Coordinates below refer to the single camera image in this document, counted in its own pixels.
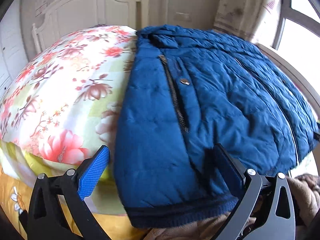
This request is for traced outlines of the blue quilted puffer jacket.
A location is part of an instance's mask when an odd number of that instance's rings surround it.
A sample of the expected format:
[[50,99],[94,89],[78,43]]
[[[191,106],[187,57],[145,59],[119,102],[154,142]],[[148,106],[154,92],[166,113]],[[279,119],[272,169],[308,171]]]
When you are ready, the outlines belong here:
[[217,169],[217,144],[268,176],[316,148],[311,107],[255,45],[172,25],[137,36],[114,156],[134,227],[176,227],[231,211],[237,198]]

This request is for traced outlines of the floral bed quilt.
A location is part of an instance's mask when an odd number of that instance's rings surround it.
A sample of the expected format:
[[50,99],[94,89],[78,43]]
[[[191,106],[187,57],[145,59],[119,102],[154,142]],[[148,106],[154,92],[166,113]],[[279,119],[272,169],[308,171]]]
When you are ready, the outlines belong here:
[[1,207],[27,209],[37,176],[60,176],[103,145],[117,121],[135,58],[136,31],[75,31],[31,60],[1,98]]

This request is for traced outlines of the white wardrobe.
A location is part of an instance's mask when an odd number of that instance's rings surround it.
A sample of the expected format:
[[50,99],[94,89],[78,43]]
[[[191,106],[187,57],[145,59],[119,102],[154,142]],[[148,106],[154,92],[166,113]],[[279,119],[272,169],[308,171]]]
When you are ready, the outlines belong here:
[[14,0],[1,20],[1,95],[28,63],[21,32],[21,0]]

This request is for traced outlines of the dark framed window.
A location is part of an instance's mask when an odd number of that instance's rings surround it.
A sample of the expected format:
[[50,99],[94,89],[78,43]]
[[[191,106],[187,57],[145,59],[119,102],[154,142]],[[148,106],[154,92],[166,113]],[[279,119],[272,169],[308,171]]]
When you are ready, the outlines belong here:
[[[280,41],[285,28],[285,21],[292,21],[306,30],[310,31],[317,37],[319,37],[319,21],[315,20],[306,13],[295,9],[292,6],[293,0],[280,0],[281,9],[279,15],[279,21],[277,26],[276,35],[272,44],[272,48],[277,50],[280,45]],[[319,0],[305,0],[313,9],[315,14],[319,16]]]

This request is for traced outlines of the patterned window curtain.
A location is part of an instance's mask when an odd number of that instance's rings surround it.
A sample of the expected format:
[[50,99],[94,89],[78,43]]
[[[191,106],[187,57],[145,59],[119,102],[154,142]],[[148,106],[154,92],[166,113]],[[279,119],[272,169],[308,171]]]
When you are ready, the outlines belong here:
[[280,17],[280,0],[219,0],[213,29],[271,46]]

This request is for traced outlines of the white wooden headboard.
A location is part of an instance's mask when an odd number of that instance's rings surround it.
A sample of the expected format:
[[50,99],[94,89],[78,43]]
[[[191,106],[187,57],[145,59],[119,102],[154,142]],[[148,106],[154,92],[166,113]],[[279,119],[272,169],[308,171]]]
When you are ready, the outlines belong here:
[[37,53],[68,33],[99,24],[145,28],[149,0],[55,0],[43,13],[43,24],[31,30]]

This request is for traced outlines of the wall power socket plate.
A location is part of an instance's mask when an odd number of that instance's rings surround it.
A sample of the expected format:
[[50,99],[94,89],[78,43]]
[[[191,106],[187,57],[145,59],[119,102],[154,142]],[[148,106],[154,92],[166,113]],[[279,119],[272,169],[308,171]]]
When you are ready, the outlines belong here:
[[189,13],[175,12],[174,20],[179,22],[191,22],[191,16]]

